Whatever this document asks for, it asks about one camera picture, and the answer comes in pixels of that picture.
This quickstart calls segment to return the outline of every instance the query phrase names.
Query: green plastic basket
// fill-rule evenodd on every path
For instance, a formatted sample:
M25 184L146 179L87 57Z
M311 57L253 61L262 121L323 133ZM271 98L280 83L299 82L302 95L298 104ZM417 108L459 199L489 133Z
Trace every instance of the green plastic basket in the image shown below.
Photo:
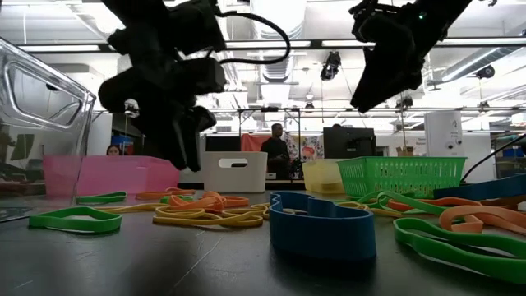
M338 162L345 193L362 197L388 190L433 197L433 190L458 187L464 157L357 157Z

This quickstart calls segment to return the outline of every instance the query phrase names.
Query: woman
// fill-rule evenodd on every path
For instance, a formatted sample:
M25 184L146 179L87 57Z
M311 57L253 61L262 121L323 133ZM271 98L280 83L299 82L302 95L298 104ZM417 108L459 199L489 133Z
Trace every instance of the woman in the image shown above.
M109 155L109 156L122 155L121 148L119 148L117 145L110 145L108 149L106 150L106 155Z

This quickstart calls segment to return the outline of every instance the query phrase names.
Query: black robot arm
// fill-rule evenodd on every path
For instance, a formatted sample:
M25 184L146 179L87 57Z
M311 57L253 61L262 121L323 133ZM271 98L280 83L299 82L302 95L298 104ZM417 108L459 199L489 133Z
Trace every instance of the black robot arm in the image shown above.
M216 0L190 0L170 8L162 0L103 3L126 26L111 34L108 43L120 54L128 54L132 67L101 85L100 102L111 113L123 113L125 102L134 99L139 110L131 123L177 169L201 169L199 133L216 120L209 110L196 106L196 95L224 91L227 81L221 64L281 62L290 52L288 36L278 26L250 13L221 12ZM217 61L207 54L183 60L179 52L226 49L216 16L243 16L267 24L284 38L285 55L274 60Z
M366 67L351 105L365 113L404 90L422 84L424 58L471 0L416 0L402 7L363 0L349 10L353 34L364 48Z

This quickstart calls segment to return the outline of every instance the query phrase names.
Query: black monitor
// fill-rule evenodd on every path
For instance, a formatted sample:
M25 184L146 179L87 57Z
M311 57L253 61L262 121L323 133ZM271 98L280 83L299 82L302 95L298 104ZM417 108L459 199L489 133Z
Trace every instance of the black monitor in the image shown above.
M325 127L323 146L327 159L376 156L374 128Z

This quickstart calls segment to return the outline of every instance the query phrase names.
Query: white plastic box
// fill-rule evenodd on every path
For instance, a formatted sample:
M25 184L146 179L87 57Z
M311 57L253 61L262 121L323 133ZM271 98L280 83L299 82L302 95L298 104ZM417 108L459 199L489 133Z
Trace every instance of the white plastic box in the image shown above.
M264 192L266 160L265 152L205 152L201 160L205 190Z

